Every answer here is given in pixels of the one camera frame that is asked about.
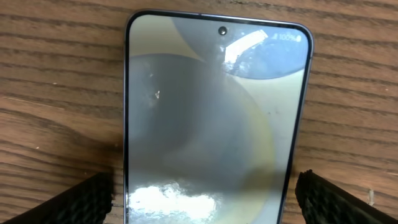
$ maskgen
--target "wood grain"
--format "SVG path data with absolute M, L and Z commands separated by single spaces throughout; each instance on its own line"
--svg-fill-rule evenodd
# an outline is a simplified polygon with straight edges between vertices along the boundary
M 140 8 L 294 21 L 315 55 L 284 223 L 313 169 L 398 218 L 397 0 L 0 0 L 0 222 L 114 171 L 123 222 L 123 27 Z

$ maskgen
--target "phone screen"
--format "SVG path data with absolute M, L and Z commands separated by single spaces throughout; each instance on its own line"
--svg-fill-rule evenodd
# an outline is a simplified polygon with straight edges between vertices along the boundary
M 153 12 L 126 47 L 126 223 L 279 222 L 309 32 Z

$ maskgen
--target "white speck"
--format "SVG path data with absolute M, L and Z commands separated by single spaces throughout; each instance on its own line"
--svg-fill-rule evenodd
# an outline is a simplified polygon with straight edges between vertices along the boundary
M 369 194 L 368 194 L 368 204 L 370 206 L 374 205 L 374 191 L 372 189 L 369 190 Z

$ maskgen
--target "brown wood background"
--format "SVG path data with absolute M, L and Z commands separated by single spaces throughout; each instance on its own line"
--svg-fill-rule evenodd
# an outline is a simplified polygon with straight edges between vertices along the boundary
M 284 223 L 313 169 L 398 218 L 398 0 L 0 0 L 0 222 L 98 171 L 123 221 L 123 28 L 140 8 L 305 24 L 315 55 Z

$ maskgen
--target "wooden table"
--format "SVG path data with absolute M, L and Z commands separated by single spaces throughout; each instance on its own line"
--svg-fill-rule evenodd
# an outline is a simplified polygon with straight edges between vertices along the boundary
M 114 170 L 123 222 L 123 29 L 140 8 L 295 21 L 315 55 L 284 223 L 313 169 L 398 218 L 398 0 L 0 0 L 0 222 Z

